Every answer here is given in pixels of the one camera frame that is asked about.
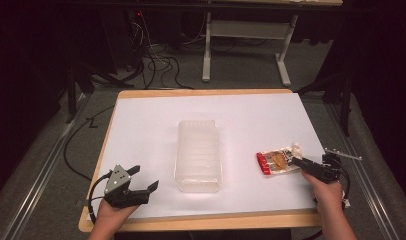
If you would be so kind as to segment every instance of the small box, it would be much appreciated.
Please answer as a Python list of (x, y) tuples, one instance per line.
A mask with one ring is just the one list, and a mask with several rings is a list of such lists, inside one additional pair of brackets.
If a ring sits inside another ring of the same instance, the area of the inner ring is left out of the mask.
[(211, 193), (222, 184), (219, 132), (213, 120), (179, 123), (175, 181), (182, 192)]

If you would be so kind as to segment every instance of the red object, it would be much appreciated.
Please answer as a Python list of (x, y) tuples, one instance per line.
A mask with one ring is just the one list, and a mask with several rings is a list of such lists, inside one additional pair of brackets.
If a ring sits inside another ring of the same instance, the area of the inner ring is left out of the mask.
[(263, 156), (263, 154), (259, 152), (256, 154), (256, 157), (263, 174), (271, 175), (271, 170), (269, 169), (269, 164), (265, 156)]

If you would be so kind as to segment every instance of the black curtain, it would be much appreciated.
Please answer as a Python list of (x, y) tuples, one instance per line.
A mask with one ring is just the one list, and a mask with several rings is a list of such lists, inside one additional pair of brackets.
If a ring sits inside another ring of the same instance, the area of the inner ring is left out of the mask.
[(406, 2), (355, 3), (366, 6), (373, 14), (346, 19), (317, 81), (347, 71), (374, 140), (406, 194)]
[(60, 108), (67, 73), (52, 10), (51, 1), (0, 2), (0, 190)]

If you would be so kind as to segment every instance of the wire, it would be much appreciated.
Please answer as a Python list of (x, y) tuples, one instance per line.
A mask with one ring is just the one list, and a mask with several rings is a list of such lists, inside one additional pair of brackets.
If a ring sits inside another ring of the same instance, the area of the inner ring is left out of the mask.
[(133, 24), (134, 26), (137, 26), (138, 28), (137, 28), (137, 31), (135, 31), (134, 38), (133, 38), (133, 39), (130, 38), (129, 40), (131, 41), (132, 45), (134, 45), (134, 39), (135, 39), (135, 37), (137, 36), (138, 30), (141, 30), (141, 38), (140, 38), (140, 44), (139, 44), (139, 46), (141, 46), (141, 44), (143, 44), (144, 31), (143, 31), (143, 29), (141, 28), (141, 26), (140, 26), (139, 24), (137, 24), (137, 23), (135, 23), (135, 22), (133, 22), (132, 24)]
[(77, 171), (77, 170), (76, 170), (75, 168), (73, 168), (72, 165), (69, 163), (69, 160), (68, 160), (68, 158), (67, 158), (67, 149), (68, 149), (68, 146), (69, 146), (71, 140), (73, 139), (73, 137), (75, 137), (75, 135), (76, 135), (87, 123), (89, 123), (89, 122), (93, 123), (95, 117), (97, 117), (98, 115), (104, 113), (105, 111), (107, 111), (107, 110), (109, 110), (109, 109), (111, 109), (111, 108), (113, 108), (113, 107), (114, 107), (114, 105), (113, 105), (113, 106), (110, 106), (110, 107), (107, 107), (107, 108), (101, 110), (100, 112), (98, 112), (97, 114), (93, 115), (92, 117), (86, 118), (86, 121), (85, 121), (84, 123), (82, 123), (82, 124), (72, 133), (72, 135), (68, 138), (68, 140), (66, 141), (66, 144), (65, 144), (65, 146), (64, 146), (64, 148), (63, 148), (63, 159), (65, 160), (65, 163), (66, 163), (66, 165), (68, 166), (68, 168), (69, 168), (70, 170), (72, 170), (74, 173), (76, 173), (77, 175), (81, 176), (82, 178), (84, 178), (84, 179), (86, 179), (86, 180), (88, 180), (88, 181), (90, 181), (90, 182), (91, 182), (91, 178), (90, 178), (90, 177), (88, 177), (88, 176), (86, 176), (85, 174), (83, 174), (83, 173)]
[(153, 63), (153, 74), (151, 76), (150, 82), (148, 84), (146, 84), (146, 79), (145, 79), (144, 73), (143, 73), (143, 81), (144, 81), (144, 89), (145, 90), (149, 89), (150, 85), (152, 84), (152, 82), (154, 80), (154, 76), (156, 76), (156, 63), (154, 62), (153, 58), (151, 58), (151, 57), (150, 57), (150, 60)]
[(99, 179), (97, 179), (97, 181), (91, 187), (90, 195), (88, 196), (88, 214), (90, 214), (90, 218), (91, 218), (91, 221), (93, 222), (93, 224), (96, 222), (96, 215), (94, 214), (94, 209), (93, 209), (93, 205), (91, 204), (91, 202), (97, 198), (102, 198), (102, 197), (93, 198), (94, 189), (101, 181), (103, 181), (106, 178), (109, 178), (111, 175), (112, 175), (112, 170), (110, 170), (108, 173), (106, 173), (105, 175), (103, 175)]
[(148, 30), (148, 28), (147, 28), (146, 20), (144, 19), (144, 15), (143, 15), (143, 12), (142, 12), (141, 10), (140, 10), (140, 14), (141, 14), (141, 19), (143, 19), (144, 28), (145, 28), (145, 30), (146, 30), (145, 32), (147, 33), (147, 40), (148, 40), (148, 42), (149, 42), (149, 46), (150, 46), (151, 50), (153, 51), (153, 54), (156, 56), (156, 58), (159, 59), (159, 57), (157, 56), (157, 54), (156, 54), (156, 52), (154, 51), (153, 46), (152, 46), (152, 44), (151, 44), (149, 30)]
[(206, 42), (202, 41), (204, 38), (200, 38), (194, 42), (186, 43), (183, 45), (184, 48), (190, 49), (190, 50), (200, 50), (206, 47)]
[(203, 32), (205, 23), (206, 23), (206, 13), (203, 14), (203, 22), (202, 22), (202, 25), (200, 26), (200, 31), (199, 31), (199, 33), (197, 33), (196, 37), (191, 41), (182, 43), (182, 45), (187, 45), (187, 44), (198, 42), (198, 41), (204, 39), (205, 37), (200, 37), (200, 35)]
[(322, 229), (319, 230), (318, 232), (316, 232), (315, 234), (313, 234), (312, 236), (304, 238), (303, 240), (314, 240), (314, 239), (319, 238), (320, 236), (322, 236)]
[(166, 71), (164, 71), (163, 73), (162, 73), (162, 75), (160, 76), (160, 81), (161, 81), (161, 83), (162, 83), (162, 85), (164, 86), (164, 87), (168, 87), (166, 84), (165, 84), (165, 81), (163, 80), (163, 76), (167, 73), (167, 72), (169, 72), (169, 71), (171, 71), (172, 69), (173, 69), (173, 66), (172, 66), (172, 64), (170, 63), (170, 61), (169, 61), (169, 69), (168, 70), (166, 70)]
[(337, 163), (337, 165), (340, 166), (341, 168), (341, 173), (344, 176), (344, 178), (346, 179), (347, 182), (347, 186), (346, 189), (344, 191), (344, 200), (347, 200), (349, 198), (349, 193), (350, 193), (350, 176), (349, 173), (347, 172), (346, 168), (344, 168), (343, 164), (341, 164), (339, 161), (337, 161), (336, 159), (332, 159), (335, 163)]
[(185, 85), (182, 85), (181, 83), (179, 83), (179, 81), (178, 81), (178, 75), (179, 75), (179, 63), (178, 63), (178, 60), (177, 60), (176, 58), (174, 58), (174, 57), (168, 57), (168, 59), (174, 60), (174, 62), (177, 64), (177, 72), (176, 72), (175, 78), (174, 78), (175, 83), (176, 83), (179, 87), (181, 87), (181, 88), (194, 89), (194, 88), (192, 88), (192, 87), (185, 86)]
[[(162, 44), (160, 44), (160, 43), (153, 43), (151, 46), (153, 47), (153, 49), (152, 49), (153, 54), (154, 54), (154, 55), (159, 55), (159, 53), (162, 53), (162, 52), (166, 51), (166, 48), (167, 48), (168, 44), (164, 44), (164, 43), (162, 43)], [(161, 47), (161, 50), (156, 51), (156, 50), (154, 49), (154, 47)]]

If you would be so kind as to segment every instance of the black cable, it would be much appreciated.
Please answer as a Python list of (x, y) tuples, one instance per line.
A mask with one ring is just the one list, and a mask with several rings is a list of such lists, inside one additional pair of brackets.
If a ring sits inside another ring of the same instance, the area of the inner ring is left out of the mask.
[(172, 60), (174, 60), (174, 62), (177, 64), (177, 72), (176, 72), (176, 74), (175, 74), (175, 83), (180, 87), (180, 88), (184, 88), (184, 89), (194, 89), (194, 88), (192, 88), (192, 87), (189, 87), (189, 86), (185, 86), (185, 85), (182, 85), (181, 83), (179, 83), (179, 81), (178, 81), (178, 75), (179, 75), (179, 63), (178, 63), (178, 60), (176, 60), (176, 58), (174, 58), (174, 57), (168, 57), (169, 59), (172, 59)]
[(154, 58), (152, 57), (152, 56), (146, 56), (147, 58), (149, 58), (149, 59), (151, 59), (151, 60), (153, 60), (152, 62), (149, 62), (148, 64), (147, 64), (147, 68), (148, 69), (150, 69), (150, 70), (152, 70), (152, 71), (163, 71), (163, 70), (165, 70), (165, 69), (167, 69), (167, 68), (169, 68), (169, 67), (171, 67), (171, 63), (170, 63), (170, 61), (168, 60), (168, 61), (165, 61), (165, 56), (158, 56), (158, 60), (160, 61), (160, 62), (162, 62), (162, 63), (168, 63), (166, 66), (164, 66), (163, 68), (161, 68), (161, 69), (157, 69), (157, 67), (155, 66), (155, 63), (156, 62), (154, 62)]
[(144, 75), (144, 72), (141, 74), (142, 78), (143, 78), (143, 83), (144, 83), (144, 89), (146, 88), (146, 77)]
[(344, 200), (347, 200), (349, 197), (349, 193), (350, 193), (350, 176), (349, 176), (349, 172), (347, 172), (346, 168), (344, 168), (343, 164), (341, 164), (339, 161), (337, 161), (336, 159), (331, 159), (333, 160), (337, 165), (340, 166), (342, 172), (342, 175), (344, 176), (344, 178), (346, 179), (347, 182), (347, 186), (346, 189), (344, 191)]
[(94, 121), (94, 118), (95, 118), (95, 117), (97, 117), (98, 115), (102, 114), (103, 112), (105, 112), (105, 111), (107, 111), (107, 110), (109, 110), (109, 109), (111, 109), (111, 108), (113, 108), (113, 107), (114, 107), (114, 105), (113, 105), (113, 106), (110, 106), (110, 107), (107, 107), (107, 108), (101, 110), (100, 112), (98, 112), (97, 114), (95, 114), (94, 116), (92, 116), (92, 117), (90, 117), (90, 118), (87, 118), (87, 120), (86, 120), (84, 123), (82, 123), (82, 124), (72, 133), (72, 135), (68, 138), (68, 140), (66, 141), (66, 144), (65, 144), (65, 146), (64, 146), (64, 148), (63, 148), (63, 158), (64, 158), (65, 163), (66, 163), (66, 165), (68, 166), (68, 168), (69, 168), (70, 170), (72, 170), (74, 173), (76, 173), (76, 174), (78, 174), (79, 176), (81, 176), (81, 177), (87, 179), (87, 180), (90, 181), (90, 182), (91, 182), (91, 178), (90, 178), (90, 177), (88, 177), (88, 176), (86, 176), (85, 174), (83, 174), (83, 173), (77, 171), (76, 169), (74, 169), (74, 168), (70, 165), (69, 160), (68, 160), (68, 158), (66, 157), (66, 155), (67, 155), (67, 149), (68, 149), (69, 143), (70, 143), (70, 141), (73, 139), (73, 137), (74, 137), (88, 122)]
[(101, 197), (97, 197), (97, 198), (93, 198), (93, 194), (94, 194), (94, 189), (96, 188), (96, 186), (103, 181), (106, 178), (110, 178), (110, 176), (112, 175), (112, 170), (110, 170), (108, 173), (106, 173), (105, 175), (101, 176), (99, 179), (97, 179), (97, 181), (93, 184), (93, 186), (91, 187), (90, 190), (90, 195), (88, 196), (88, 213), (90, 214), (90, 218), (91, 221), (93, 222), (93, 224), (96, 222), (96, 215), (94, 214), (94, 209), (93, 209), (93, 205), (91, 204), (91, 202), (94, 199), (97, 198), (101, 198)]
[[(98, 71), (98, 72), (96, 72), (96, 74), (98, 76), (100, 76), (101, 78), (103, 78), (105, 81), (101, 81), (101, 80), (98, 80), (98, 79), (95, 79), (92, 77), (91, 80), (93, 82), (102, 84), (102, 85), (114, 84), (118, 87), (127, 87), (127, 88), (134, 86), (134, 85), (128, 85), (128, 84), (126, 84), (126, 82), (136, 78), (138, 75), (140, 75), (144, 71), (144, 63), (143, 63), (142, 58), (145, 54), (145, 49), (146, 49), (146, 47), (144, 45), (142, 45), (142, 39), (144, 37), (143, 30), (142, 30), (141, 26), (139, 26), (138, 24), (137, 24), (137, 26), (138, 26), (138, 28), (137, 28), (134, 36), (131, 36), (132, 39), (131, 39), (131, 37), (129, 37), (129, 40), (131, 42), (130, 50), (131, 50), (132, 54), (134, 54), (131, 64), (135, 68), (135, 71), (123, 79), (116, 79), (114, 77), (111, 77), (109, 74), (104, 74), (104, 73)], [(139, 30), (141, 30), (141, 41), (138, 44), (135, 44), (134, 40), (136, 39), (136, 36), (137, 36)]]
[(317, 233), (313, 234), (312, 236), (304, 238), (303, 240), (314, 240), (319, 238), (320, 236), (322, 236), (322, 229), (319, 230)]
[(156, 75), (156, 63), (154, 62), (153, 58), (150, 57), (151, 62), (153, 63), (153, 74), (151, 76), (150, 82), (148, 84), (146, 84), (146, 80), (144, 78), (144, 73), (143, 73), (143, 81), (144, 81), (144, 90), (148, 90), (150, 85), (153, 83), (154, 81), (154, 76)]
[(172, 64), (171, 64), (171, 61), (168, 60), (168, 63), (169, 63), (169, 64), (168, 64), (167, 67), (169, 67), (169, 69), (167, 69), (166, 71), (164, 71), (164, 72), (162, 73), (162, 75), (160, 75), (160, 82), (161, 82), (162, 85), (163, 85), (164, 87), (166, 87), (166, 88), (168, 88), (169, 86), (165, 84), (165, 81), (163, 80), (163, 76), (164, 76), (166, 73), (168, 73), (169, 71), (171, 71), (171, 70), (173, 69), (173, 66), (172, 66)]

